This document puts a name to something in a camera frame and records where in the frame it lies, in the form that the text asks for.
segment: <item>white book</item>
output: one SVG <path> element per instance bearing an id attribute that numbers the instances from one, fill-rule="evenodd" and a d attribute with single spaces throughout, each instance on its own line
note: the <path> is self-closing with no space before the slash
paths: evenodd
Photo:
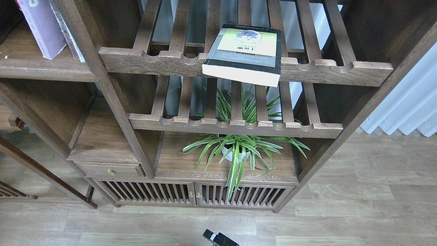
<path id="1" fill-rule="evenodd" d="M 250 84 L 277 87 L 281 76 L 280 30 L 224 24 L 202 73 Z"/>

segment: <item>wooden bookshelf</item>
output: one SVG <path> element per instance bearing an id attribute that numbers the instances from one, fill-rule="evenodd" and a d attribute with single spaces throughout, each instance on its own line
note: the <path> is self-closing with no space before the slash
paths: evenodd
<path id="1" fill-rule="evenodd" d="M 21 23 L 0 45 L 0 98 L 61 156 L 77 162 L 68 161 L 114 205 L 280 211 L 437 42 L 434 2 L 267 0 L 265 14 L 272 28 L 284 30 L 282 8 L 296 8 L 304 43 L 303 50 L 282 51 L 282 122 L 267 119 L 265 89 L 259 86 L 256 123 L 241 119 L 238 97 L 231 99 L 232 119 L 219 122 L 217 80 L 212 77 L 207 78 L 205 118 L 190 118 L 191 88 L 184 83 L 178 115 L 167 119 L 167 79 L 204 76 L 201 64 L 219 31 L 225 2 L 208 0 L 205 41 L 188 43 L 195 1 L 178 2 L 170 42 L 153 41 L 161 0 L 147 1 L 144 13 L 136 0 L 50 1 L 59 8 L 87 63 L 74 60 L 68 48 L 53 60 L 43 59 Z M 331 30 L 322 49 L 310 4 L 323 5 Z M 341 12 L 338 4 L 344 5 Z M 239 0 L 232 11 L 240 24 L 251 24 L 250 0 Z M 294 108 L 288 81 L 303 82 L 304 92 Z M 96 96 L 92 82 L 104 98 L 96 99 L 89 111 Z M 241 87 L 232 82 L 233 91 Z M 191 138 L 197 139 L 198 132 L 302 137 L 311 151 L 304 158 L 284 150 L 269 176 L 247 171 L 245 187 L 227 204 L 222 196 L 227 167 L 213 163 L 203 172 L 194 168 L 196 154 L 177 154 Z"/>
<path id="2" fill-rule="evenodd" d="M 97 82 L 86 63 L 73 58 L 66 46 L 53 60 L 42 57 L 26 20 L 0 45 L 0 77 Z"/>

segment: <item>book spine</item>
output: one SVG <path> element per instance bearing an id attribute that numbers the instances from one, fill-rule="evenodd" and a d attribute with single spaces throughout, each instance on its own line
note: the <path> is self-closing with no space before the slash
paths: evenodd
<path id="1" fill-rule="evenodd" d="M 53 59 L 65 47 L 66 41 L 57 25 L 50 4 L 47 0 L 18 0 L 17 2 L 42 56 L 50 60 Z"/>
<path id="2" fill-rule="evenodd" d="M 61 12 L 59 11 L 58 7 L 54 4 L 51 4 L 51 6 L 52 6 L 53 13 L 56 16 L 56 19 L 59 23 L 61 31 L 65 37 L 65 40 L 67 41 L 67 45 L 70 48 L 71 54 L 73 55 L 74 59 L 79 59 L 81 62 L 85 62 L 85 59 L 83 58 L 82 53 L 80 52 L 79 48 L 77 47 L 77 44 L 74 41 L 74 38 L 71 35 L 70 30 L 68 29 L 67 25 L 65 24 L 64 18 L 62 18 Z"/>

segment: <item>slatted cabinet door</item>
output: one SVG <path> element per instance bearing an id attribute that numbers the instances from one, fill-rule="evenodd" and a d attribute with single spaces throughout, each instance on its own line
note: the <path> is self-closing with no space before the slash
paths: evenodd
<path id="1" fill-rule="evenodd" d="M 118 205 L 195 206 L 193 183 L 98 181 Z"/>
<path id="2" fill-rule="evenodd" d="M 275 209 L 294 186 L 239 186 L 229 201 L 228 187 L 223 184 L 194 183 L 196 203 L 205 207 L 241 207 Z"/>

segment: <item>book cover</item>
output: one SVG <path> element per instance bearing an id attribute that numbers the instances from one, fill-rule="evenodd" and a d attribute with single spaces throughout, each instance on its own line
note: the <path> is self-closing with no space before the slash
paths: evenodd
<path id="1" fill-rule="evenodd" d="M 59 11 L 58 7 L 54 4 L 51 4 L 51 6 L 52 6 L 53 13 L 56 16 L 56 19 L 59 23 L 61 31 L 64 34 L 65 40 L 67 41 L 67 45 L 70 48 L 71 54 L 73 55 L 74 59 L 79 59 L 80 62 L 85 62 L 85 59 L 83 58 L 82 53 L 80 52 L 79 48 L 77 47 L 76 41 L 74 41 L 74 38 L 71 35 L 70 30 L 68 29 L 67 25 L 65 24 L 64 18 L 62 18 L 61 12 Z"/>
<path id="2" fill-rule="evenodd" d="M 67 45 L 49 0 L 17 0 L 42 56 L 53 59 Z"/>
<path id="3" fill-rule="evenodd" d="M 281 39 L 280 30 L 224 24 L 202 73 L 276 87 L 281 75 Z"/>

